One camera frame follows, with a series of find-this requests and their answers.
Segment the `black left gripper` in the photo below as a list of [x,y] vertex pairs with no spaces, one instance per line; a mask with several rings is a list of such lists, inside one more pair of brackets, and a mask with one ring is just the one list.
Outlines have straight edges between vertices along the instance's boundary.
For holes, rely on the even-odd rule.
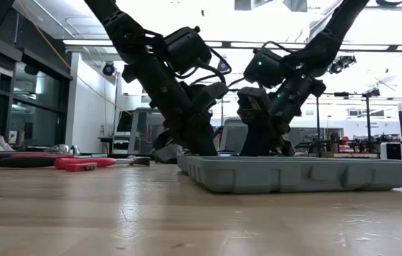
[[176,144],[200,156],[216,156],[210,116],[192,116],[189,119],[191,100],[174,74],[164,67],[140,67],[140,83],[156,107],[169,122],[169,129],[153,141],[153,149],[161,150],[174,140]]

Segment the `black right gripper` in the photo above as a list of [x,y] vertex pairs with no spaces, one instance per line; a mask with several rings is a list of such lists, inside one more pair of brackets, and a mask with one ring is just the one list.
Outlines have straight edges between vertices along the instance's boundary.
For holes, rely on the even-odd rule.
[[293,145],[283,138],[295,117],[292,95],[243,87],[237,96],[237,114],[248,129],[240,156],[271,156],[276,151],[279,156],[295,156]]

